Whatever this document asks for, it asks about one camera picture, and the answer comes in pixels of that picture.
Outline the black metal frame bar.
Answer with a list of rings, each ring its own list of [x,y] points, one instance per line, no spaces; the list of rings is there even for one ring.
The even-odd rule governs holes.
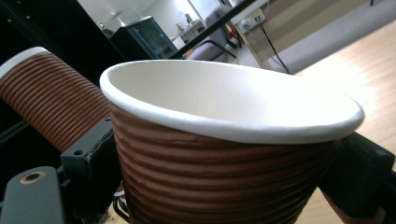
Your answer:
[[[249,7],[251,4],[255,3],[256,0],[244,0],[242,3],[231,9],[228,13],[222,16],[220,19],[215,21],[212,25],[207,27],[202,33],[200,33],[197,37],[195,37],[192,41],[187,43],[184,47],[179,49],[176,53],[170,56],[170,59],[180,59],[187,51],[193,49],[199,43],[201,43],[204,39],[206,39],[209,35],[216,32],[222,25],[226,22],[230,21],[233,17],[238,15],[244,9]]]

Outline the dark glass-door cabinet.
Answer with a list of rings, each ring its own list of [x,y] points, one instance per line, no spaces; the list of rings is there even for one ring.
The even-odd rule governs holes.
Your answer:
[[[151,16],[120,27],[109,40],[126,61],[168,59],[177,52]]]

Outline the light desk with items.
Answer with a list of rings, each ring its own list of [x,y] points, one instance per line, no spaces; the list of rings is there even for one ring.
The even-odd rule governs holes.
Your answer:
[[[186,24],[177,23],[177,36],[173,38],[173,43],[178,49],[192,41],[205,29],[201,20],[194,20],[188,13],[185,13],[184,17]]]

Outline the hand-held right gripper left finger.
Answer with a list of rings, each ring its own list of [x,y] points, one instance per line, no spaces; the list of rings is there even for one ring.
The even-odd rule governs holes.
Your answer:
[[[111,118],[85,132],[61,154],[64,175],[71,180],[68,198],[76,218],[103,214],[121,182]]]

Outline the brown ribbed paper cup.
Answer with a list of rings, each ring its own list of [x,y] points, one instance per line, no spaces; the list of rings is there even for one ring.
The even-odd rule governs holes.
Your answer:
[[[100,89],[42,47],[0,65],[0,99],[61,152],[109,116]]]
[[[230,63],[107,68],[131,224],[293,224],[362,107],[340,91]]]

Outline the white wall socket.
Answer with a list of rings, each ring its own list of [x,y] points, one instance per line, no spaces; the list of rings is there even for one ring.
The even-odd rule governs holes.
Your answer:
[[[265,20],[265,15],[260,8],[256,9],[250,15],[246,17],[246,23],[250,27],[260,24]]]

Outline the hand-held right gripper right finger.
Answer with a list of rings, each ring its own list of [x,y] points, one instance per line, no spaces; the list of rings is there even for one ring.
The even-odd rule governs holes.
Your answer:
[[[395,217],[395,155],[353,133],[318,187],[340,218]]]

